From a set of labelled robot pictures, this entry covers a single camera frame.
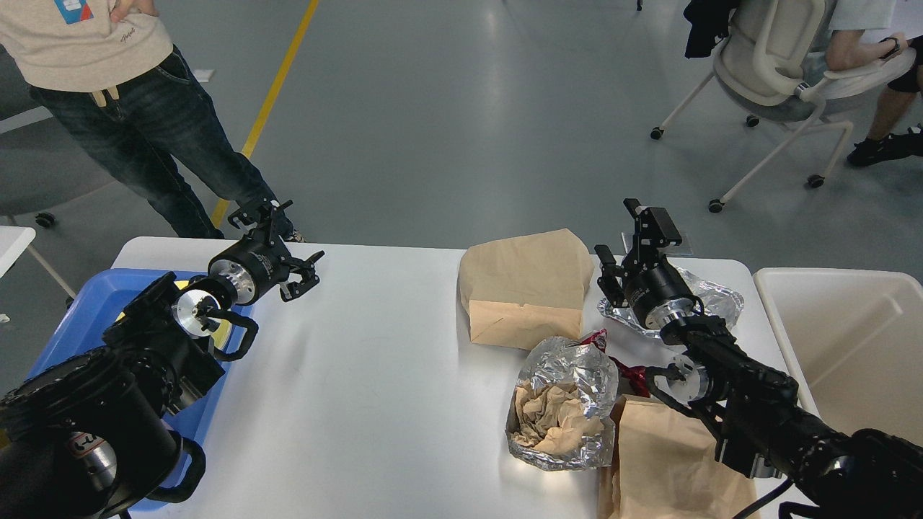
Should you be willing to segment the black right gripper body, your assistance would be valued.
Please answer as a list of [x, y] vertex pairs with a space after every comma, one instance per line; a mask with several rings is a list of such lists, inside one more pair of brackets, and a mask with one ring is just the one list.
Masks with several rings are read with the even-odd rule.
[[623, 287], [627, 305], [644, 329], [662, 329], [692, 315], [699, 301], [670, 262], [628, 272]]

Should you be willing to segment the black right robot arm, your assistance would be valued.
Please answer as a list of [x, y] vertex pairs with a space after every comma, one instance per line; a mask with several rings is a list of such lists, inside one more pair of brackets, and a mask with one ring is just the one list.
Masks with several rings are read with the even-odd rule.
[[742, 351], [669, 262], [665, 248], [682, 237], [667, 210], [636, 198], [624, 204], [632, 249], [618, 262], [608, 246], [594, 247], [598, 285], [611, 306], [632, 310], [643, 328], [680, 347], [668, 367], [646, 368], [650, 394], [705, 424], [717, 462], [749, 479], [785, 476], [739, 517], [797, 487], [810, 502], [783, 502], [779, 517], [919, 518], [921, 448], [874, 428], [845, 435], [799, 407], [798, 382]]

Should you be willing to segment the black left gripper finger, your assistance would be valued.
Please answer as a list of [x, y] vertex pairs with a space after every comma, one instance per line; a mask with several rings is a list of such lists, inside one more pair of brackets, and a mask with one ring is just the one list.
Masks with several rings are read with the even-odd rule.
[[313, 253], [307, 259], [298, 257], [281, 257], [281, 279], [279, 280], [280, 295], [283, 302], [291, 302], [309, 292], [314, 286], [319, 285], [320, 279], [316, 272], [316, 263], [325, 256], [325, 251]]
[[245, 230], [244, 239], [274, 247], [284, 242], [278, 226], [284, 210], [291, 204], [292, 200], [280, 203], [275, 198], [257, 198], [230, 213], [227, 221], [234, 228]]

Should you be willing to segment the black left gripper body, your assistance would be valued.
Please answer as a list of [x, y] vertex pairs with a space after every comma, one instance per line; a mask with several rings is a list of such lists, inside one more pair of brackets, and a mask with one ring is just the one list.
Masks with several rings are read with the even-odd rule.
[[222, 283], [234, 305], [250, 306], [274, 285], [279, 286], [284, 302], [295, 299], [296, 289], [289, 282], [291, 272], [291, 253], [283, 241], [271, 239], [266, 244], [242, 239], [211, 260], [208, 279]]

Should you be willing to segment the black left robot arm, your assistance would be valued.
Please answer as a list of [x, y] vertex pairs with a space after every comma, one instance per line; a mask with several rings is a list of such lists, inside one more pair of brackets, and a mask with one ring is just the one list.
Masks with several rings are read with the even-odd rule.
[[206, 472], [201, 446], [168, 426], [242, 359], [258, 324], [234, 311], [273, 287], [289, 302], [319, 283], [321, 252], [291, 255], [289, 203], [257, 198], [229, 221], [247, 233], [185, 288], [166, 272], [102, 333], [102, 345], [2, 398], [4, 518], [128, 518], [139, 500], [184, 502]]

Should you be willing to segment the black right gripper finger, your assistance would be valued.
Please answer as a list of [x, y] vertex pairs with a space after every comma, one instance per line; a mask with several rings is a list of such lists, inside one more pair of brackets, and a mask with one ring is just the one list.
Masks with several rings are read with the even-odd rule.
[[682, 236], [665, 208], [643, 205], [637, 198], [625, 198], [623, 203], [632, 214], [635, 229], [623, 269], [652, 270], [666, 262], [663, 249], [680, 245]]
[[597, 286], [601, 289], [604, 298], [612, 308], [629, 308], [622, 283], [625, 278], [624, 260], [616, 259], [607, 245], [596, 245], [594, 252], [601, 269], [601, 274], [597, 278]]

